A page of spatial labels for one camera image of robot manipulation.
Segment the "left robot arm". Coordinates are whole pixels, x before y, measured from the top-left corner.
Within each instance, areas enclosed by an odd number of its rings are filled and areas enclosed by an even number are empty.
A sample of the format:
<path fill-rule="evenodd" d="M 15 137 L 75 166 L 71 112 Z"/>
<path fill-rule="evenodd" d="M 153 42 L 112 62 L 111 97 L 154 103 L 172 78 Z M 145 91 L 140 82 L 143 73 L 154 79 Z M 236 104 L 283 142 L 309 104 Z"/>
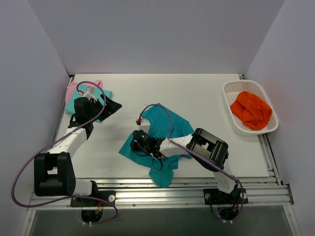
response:
<path fill-rule="evenodd" d="M 74 100 L 75 113 L 71 116 L 65 138 L 45 153 L 34 158 L 34 192 L 45 196 L 82 196 L 88 206 L 99 201 L 99 193 L 93 190 L 94 182 L 75 177 L 71 158 L 90 137 L 93 121 L 103 121 L 118 111 L 122 105 L 107 96 L 103 105 L 98 99 L 79 97 Z"/>

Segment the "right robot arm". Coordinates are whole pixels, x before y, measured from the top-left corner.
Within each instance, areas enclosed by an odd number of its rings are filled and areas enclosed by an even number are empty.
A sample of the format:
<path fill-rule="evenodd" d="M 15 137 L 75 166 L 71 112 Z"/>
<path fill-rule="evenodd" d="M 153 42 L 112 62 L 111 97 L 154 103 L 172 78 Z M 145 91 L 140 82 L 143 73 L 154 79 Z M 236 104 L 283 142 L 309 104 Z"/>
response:
<path fill-rule="evenodd" d="M 178 138 L 154 138 L 139 129 L 133 132 L 130 147 L 132 151 L 141 151 L 157 160 L 189 154 L 213 172 L 221 201 L 229 203 L 236 198 L 236 178 L 227 160 L 228 144 L 202 128 Z"/>

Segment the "teal t shirt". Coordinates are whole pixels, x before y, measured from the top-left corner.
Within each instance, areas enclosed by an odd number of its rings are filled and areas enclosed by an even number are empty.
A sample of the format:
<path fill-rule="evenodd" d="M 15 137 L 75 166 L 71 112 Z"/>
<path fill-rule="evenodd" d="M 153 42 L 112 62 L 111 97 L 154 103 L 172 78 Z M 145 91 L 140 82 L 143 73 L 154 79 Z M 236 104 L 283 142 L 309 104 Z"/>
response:
<path fill-rule="evenodd" d="M 139 116 L 139 129 L 133 131 L 119 154 L 133 162 L 151 168 L 149 175 L 156 185 L 167 188 L 178 168 L 180 155 L 191 158 L 172 140 L 178 139 L 186 146 L 194 132 L 190 123 L 163 105 L 151 104 Z"/>

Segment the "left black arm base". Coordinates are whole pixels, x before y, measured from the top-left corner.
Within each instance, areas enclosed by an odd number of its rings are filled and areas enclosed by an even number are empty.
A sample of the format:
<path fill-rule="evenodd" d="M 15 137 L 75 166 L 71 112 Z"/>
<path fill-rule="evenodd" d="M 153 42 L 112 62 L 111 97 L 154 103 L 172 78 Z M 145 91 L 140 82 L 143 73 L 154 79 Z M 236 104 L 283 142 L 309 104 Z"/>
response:
<path fill-rule="evenodd" d="M 71 207 L 109 207 L 114 205 L 116 200 L 116 191 L 105 190 L 93 193 L 89 196 L 71 199 Z"/>

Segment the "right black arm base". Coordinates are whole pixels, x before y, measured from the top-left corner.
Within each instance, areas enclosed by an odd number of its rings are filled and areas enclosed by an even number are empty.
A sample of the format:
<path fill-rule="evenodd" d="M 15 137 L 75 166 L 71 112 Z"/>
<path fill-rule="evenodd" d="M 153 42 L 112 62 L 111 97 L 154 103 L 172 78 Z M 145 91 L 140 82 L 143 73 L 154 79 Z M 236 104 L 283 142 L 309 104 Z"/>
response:
<path fill-rule="evenodd" d="M 247 204 L 248 198 L 246 190 L 242 192 L 241 188 L 233 190 L 231 193 L 224 193 L 218 189 L 203 189 L 204 203 L 206 205 L 234 205 Z"/>

